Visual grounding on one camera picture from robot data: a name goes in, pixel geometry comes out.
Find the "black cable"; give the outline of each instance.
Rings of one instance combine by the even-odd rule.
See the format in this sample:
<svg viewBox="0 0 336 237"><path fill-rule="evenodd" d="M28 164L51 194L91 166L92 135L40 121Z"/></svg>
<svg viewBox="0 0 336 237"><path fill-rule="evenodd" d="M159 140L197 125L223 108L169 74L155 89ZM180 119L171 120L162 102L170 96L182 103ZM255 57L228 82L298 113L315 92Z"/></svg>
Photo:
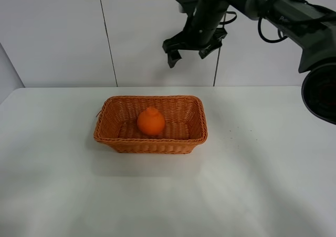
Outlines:
<svg viewBox="0 0 336 237"><path fill-rule="evenodd" d="M261 30L261 23L263 18L265 18L268 15L269 10L271 9L272 5L274 4L276 0L269 0L266 4L265 4L265 8L264 10L260 13L260 18L258 21L258 32L260 37L268 43L279 43L284 41L285 39L287 39L287 36L283 36L281 34L281 30L278 30L278 36L280 39L277 40L270 40L267 39L262 30ZM303 4L307 4L311 7L314 7L315 9L317 9L318 11L325 13L325 15L323 17L320 18L316 18L316 19L307 19L307 20L300 20L300 21L292 21L292 20L286 20L286 21L280 21L277 19L273 19L271 16L267 16L272 22L276 23L276 24L280 24L280 25L306 25L306 24L312 24L312 23L322 23L322 22L328 22L328 21L336 21L336 13L333 10L330 10L324 6L320 6L320 5L314 5L314 4L310 4L308 1L306 0L293 0L293 1L298 1L301 2Z"/></svg>
<svg viewBox="0 0 336 237"><path fill-rule="evenodd" d="M231 14L231 15L235 15L235 17L233 17L232 19L228 20L228 21L224 21L224 22L220 22L220 25L228 25L231 24L232 22L234 22L237 19L237 13L236 12L226 12L226 14Z"/></svg>
<svg viewBox="0 0 336 237"><path fill-rule="evenodd" d="M271 40L271 39L268 39L264 36L263 34L263 31L261 29L261 23L263 22L263 18L266 17L266 15L268 14L268 11L271 9L273 3L275 2L276 0L269 0L266 5L265 5L265 8L263 11L260 12L260 18L259 18L259 21L258 21L258 33L259 33L259 36L261 37L261 39L267 43L271 43L271 44L275 44L275 43L279 43L279 42L282 42L284 41L285 39L287 39L288 37L287 36L282 36L281 35L281 31L278 30L278 36L279 36L279 39L276 39L276 40Z"/></svg>

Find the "orange wicker basket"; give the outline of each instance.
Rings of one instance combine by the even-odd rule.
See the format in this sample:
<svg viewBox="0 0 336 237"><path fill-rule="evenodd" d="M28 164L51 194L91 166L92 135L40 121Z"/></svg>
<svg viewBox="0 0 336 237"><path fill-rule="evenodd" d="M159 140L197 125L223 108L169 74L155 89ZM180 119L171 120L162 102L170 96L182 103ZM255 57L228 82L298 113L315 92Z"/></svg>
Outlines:
<svg viewBox="0 0 336 237"><path fill-rule="evenodd" d="M147 107L157 108L166 120L156 137L137 127L137 118ZM203 105L188 95L111 97L99 114L94 138L120 153L187 154L207 139Z"/></svg>

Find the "white wall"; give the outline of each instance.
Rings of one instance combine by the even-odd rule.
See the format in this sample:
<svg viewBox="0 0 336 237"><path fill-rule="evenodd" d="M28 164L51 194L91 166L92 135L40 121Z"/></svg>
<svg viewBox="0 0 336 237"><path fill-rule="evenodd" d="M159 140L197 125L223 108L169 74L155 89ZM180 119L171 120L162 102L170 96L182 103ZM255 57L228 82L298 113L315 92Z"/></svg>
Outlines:
<svg viewBox="0 0 336 237"><path fill-rule="evenodd" d="M102 0L119 86L212 86L218 52L201 60L181 51L174 69L162 49L182 31L186 14L175 0Z"/></svg>
<svg viewBox="0 0 336 237"><path fill-rule="evenodd" d="M0 0L0 41L26 87L115 86L100 0Z"/></svg>
<svg viewBox="0 0 336 237"><path fill-rule="evenodd" d="M336 9L335 0L308 1ZM278 38L277 29L267 21L262 29L266 37ZM228 35L223 40L216 86L302 84L307 73L298 73L302 50L293 41L264 42L258 34L257 22L240 13L226 30Z"/></svg>

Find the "basket rim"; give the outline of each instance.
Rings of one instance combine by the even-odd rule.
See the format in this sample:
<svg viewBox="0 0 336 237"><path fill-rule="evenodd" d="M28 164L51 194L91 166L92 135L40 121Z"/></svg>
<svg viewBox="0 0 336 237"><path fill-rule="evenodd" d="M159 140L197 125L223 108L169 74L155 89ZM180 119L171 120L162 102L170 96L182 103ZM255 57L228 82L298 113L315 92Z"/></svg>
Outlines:
<svg viewBox="0 0 336 237"><path fill-rule="evenodd" d="M199 113L201 114L201 129L202 129L202 136L198 139L151 139L151 138L108 138L108 137L101 137L99 136L98 130L100 127L100 124L102 122L102 114L104 113L104 108L110 104L113 101L116 100L120 100L120 99L193 99L197 102L198 104L198 109L199 109ZM206 119L205 119L205 112L204 112L204 107L202 104L202 101L200 100L200 98L193 96L193 95L163 95L163 96L159 96L159 95L116 95L116 96L112 96L110 98L108 98L105 102L104 105L101 108L101 111L99 112L99 117L98 117L98 121L96 124L96 128L94 130L94 138L100 141L105 141L105 142L119 142L119 143L125 143L125 142L143 142L143 143L197 143L197 144L202 144L206 141L207 139L207 126L206 126Z"/></svg>

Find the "basket weave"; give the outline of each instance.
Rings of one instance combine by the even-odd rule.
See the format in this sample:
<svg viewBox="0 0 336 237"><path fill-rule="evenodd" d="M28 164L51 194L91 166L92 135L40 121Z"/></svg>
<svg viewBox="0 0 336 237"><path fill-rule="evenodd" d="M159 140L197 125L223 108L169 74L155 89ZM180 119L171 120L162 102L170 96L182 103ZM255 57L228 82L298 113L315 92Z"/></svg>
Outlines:
<svg viewBox="0 0 336 237"><path fill-rule="evenodd" d="M164 131L156 137L137 127L138 116L147 107L165 117ZM207 139L203 105L188 95L111 97L102 107L94 139L120 153L187 154Z"/></svg>

